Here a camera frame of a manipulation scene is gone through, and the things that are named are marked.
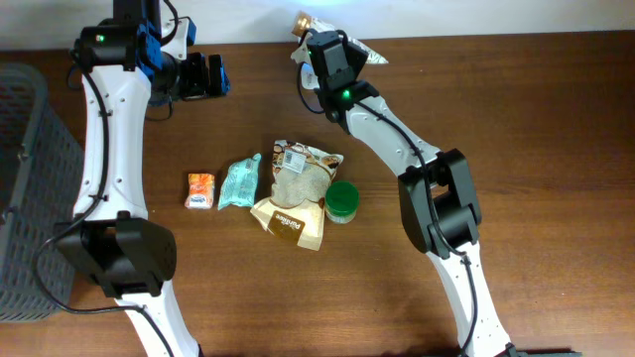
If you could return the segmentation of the white cream tube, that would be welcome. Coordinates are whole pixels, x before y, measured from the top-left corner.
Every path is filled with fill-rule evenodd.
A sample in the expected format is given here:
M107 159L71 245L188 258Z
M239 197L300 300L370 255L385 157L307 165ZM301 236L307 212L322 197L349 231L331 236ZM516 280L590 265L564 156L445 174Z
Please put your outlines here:
M306 12L299 12L292 29L292 34L299 38L298 48L291 54L291 60L301 66L300 82L302 89L317 89L318 78L314 73L309 59L309 50L305 45L305 40L309 38L313 33L336 31L336 27L328 22L325 22L317 17L311 16ZM388 60L375 52L364 43L355 38L349 37L348 40L362 48L368 53L366 60L367 64L388 64Z

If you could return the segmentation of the small orange white packet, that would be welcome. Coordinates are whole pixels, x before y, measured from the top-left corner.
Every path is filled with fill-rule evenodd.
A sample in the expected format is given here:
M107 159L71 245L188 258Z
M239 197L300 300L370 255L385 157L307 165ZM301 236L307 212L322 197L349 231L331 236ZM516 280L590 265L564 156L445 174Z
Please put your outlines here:
M215 176L213 174L188 174L189 193L185 201L187 209L211 209L213 207Z

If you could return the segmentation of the teal tissue packet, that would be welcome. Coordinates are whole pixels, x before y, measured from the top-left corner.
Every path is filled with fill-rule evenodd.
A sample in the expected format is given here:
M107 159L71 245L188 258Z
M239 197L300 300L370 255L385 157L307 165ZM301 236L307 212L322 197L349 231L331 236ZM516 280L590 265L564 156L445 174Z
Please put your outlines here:
M252 207L259 181L260 154L232 164L221 186L217 209L229 205Z

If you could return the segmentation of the brown breadcrumb bag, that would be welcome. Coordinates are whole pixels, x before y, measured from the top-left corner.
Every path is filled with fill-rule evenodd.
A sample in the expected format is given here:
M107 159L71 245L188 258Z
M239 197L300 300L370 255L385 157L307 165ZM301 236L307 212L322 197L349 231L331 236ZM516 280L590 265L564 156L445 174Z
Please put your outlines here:
M272 235L297 246L320 249L325 220L325 195L344 156L302 143L274 143L271 195L250 213Z

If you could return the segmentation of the green lid spice jar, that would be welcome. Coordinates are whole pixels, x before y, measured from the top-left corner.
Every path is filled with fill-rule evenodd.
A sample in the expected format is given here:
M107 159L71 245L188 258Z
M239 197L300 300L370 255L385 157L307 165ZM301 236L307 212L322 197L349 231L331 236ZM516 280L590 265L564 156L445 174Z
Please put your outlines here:
M359 191L349 181L336 181L326 191L325 213L334 223L346 224L356 215L359 206Z

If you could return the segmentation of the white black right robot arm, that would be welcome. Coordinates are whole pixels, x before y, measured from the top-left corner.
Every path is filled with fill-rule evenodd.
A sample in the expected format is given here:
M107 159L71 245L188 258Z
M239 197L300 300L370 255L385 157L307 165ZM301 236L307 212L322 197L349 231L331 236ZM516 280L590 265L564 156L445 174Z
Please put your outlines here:
M515 356L480 259L482 213L464 154L442 151L409 129L369 82L368 54L341 30L304 31L300 47L317 77L321 112L369 147L396 176L402 225L437 270L462 356Z

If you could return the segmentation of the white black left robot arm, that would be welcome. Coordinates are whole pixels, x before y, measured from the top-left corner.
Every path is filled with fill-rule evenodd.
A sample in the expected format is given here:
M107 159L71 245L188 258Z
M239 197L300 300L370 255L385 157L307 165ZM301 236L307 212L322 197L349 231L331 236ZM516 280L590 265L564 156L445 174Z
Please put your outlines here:
M161 18L159 0L117 1L71 50L82 74L87 124L72 220L56 249L125 312L150 356L198 356L173 287L173 232L150 221L143 192L143 132L151 106L226 95L222 58L192 50L188 17Z

